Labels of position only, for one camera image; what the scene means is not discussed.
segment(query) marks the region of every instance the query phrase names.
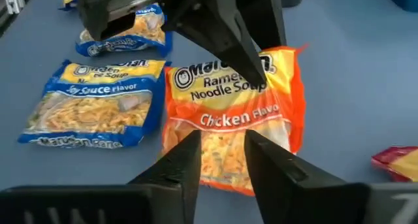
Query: red package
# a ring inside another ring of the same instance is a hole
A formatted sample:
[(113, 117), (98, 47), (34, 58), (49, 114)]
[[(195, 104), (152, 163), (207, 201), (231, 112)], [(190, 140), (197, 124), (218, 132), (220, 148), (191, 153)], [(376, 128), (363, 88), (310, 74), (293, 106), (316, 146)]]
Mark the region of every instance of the red package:
[(372, 164), (397, 182), (418, 182), (418, 146), (391, 146), (372, 156)]

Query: yellow package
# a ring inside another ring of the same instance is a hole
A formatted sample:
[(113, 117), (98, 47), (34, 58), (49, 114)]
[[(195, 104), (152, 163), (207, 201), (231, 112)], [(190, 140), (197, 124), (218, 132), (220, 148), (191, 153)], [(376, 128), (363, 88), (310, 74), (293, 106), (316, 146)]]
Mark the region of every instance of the yellow package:
[(18, 141), (62, 148), (136, 146), (159, 127), (165, 61), (92, 67), (65, 60)]
[(135, 12), (134, 26), (122, 33), (102, 41), (93, 40), (87, 30), (80, 34), (76, 43), (76, 51), (86, 57), (93, 57), (105, 52), (122, 52), (143, 50), (156, 47), (165, 57), (172, 48), (171, 32), (164, 32), (161, 26), (165, 22), (165, 15), (158, 4)]
[(68, 11), (77, 7), (77, 0), (63, 0), (63, 7), (61, 10)]
[(244, 153), (246, 129), (293, 153), (302, 145), (305, 102), (297, 51), (279, 47), (259, 55), (267, 77), (260, 86), (218, 61), (165, 69), (163, 153), (200, 129), (201, 184), (253, 195)]

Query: maruchan logo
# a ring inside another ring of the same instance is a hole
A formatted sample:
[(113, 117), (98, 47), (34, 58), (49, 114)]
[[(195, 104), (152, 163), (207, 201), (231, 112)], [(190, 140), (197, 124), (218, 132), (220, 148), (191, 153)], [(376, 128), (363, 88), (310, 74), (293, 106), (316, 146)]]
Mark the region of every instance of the maruchan logo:
[[(261, 65), (265, 72), (275, 73), (276, 67), (273, 66), (272, 57), (270, 55), (260, 56)], [(194, 83), (195, 79), (201, 76), (207, 76), (215, 71), (229, 68), (228, 64), (219, 61), (211, 61), (208, 63), (199, 63), (178, 69), (174, 73), (174, 84), (180, 90), (187, 90)]]
[(75, 69), (74, 74), (80, 76), (80, 75), (86, 75), (89, 72), (90, 72), (90, 67), (81, 65)]
[(180, 68), (174, 73), (174, 83), (181, 90), (188, 89), (194, 81), (194, 77), (187, 67)]

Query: ramen noodle package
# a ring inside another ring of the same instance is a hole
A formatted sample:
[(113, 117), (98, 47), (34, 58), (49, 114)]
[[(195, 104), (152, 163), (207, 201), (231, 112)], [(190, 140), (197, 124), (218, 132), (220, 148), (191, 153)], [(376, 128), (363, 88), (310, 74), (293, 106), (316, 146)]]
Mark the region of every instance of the ramen noodle package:
[(159, 127), (164, 61), (90, 67), (66, 60), (18, 141), (55, 147), (136, 146)]
[(165, 16), (157, 5), (150, 5), (136, 12), (132, 28), (104, 41), (94, 41), (87, 30), (80, 34), (76, 50), (83, 56), (97, 56), (103, 52), (143, 50), (156, 47), (162, 56), (166, 56), (172, 47), (171, 32), (165, 33), (161, 26)]
[(387, 170), (397, 182), (418, 182), (418, 146), (391, 146), (374, 155), (372, 164)]
[(200, 129), (201, 184), (253, 195), (245, 129), (293, 153), (302, 145), (305, 102), (297, 51), (279, 47), (259, 55), (267, 77), (260, 86), (219, 61), (165, 69), (168, 119), (163, 153)]
[(63, 7), (61, 10), (68, 11), (77, 7), (77, 0), (63, 0)]

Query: orange ramen package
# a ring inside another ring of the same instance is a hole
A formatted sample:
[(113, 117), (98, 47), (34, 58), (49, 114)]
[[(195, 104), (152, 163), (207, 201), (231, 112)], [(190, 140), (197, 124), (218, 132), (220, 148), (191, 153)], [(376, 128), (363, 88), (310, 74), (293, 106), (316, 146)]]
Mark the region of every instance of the orange ramen package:
[(261, 52), (267, 83), (260, 86), (220, 61), (166, 68), (163, 153), (200, 129), (201, 184), (253, 195), (245, 130), (256, 130), (293, 153), (302, 146), (305, 102), (297, 53), (287, 47)]

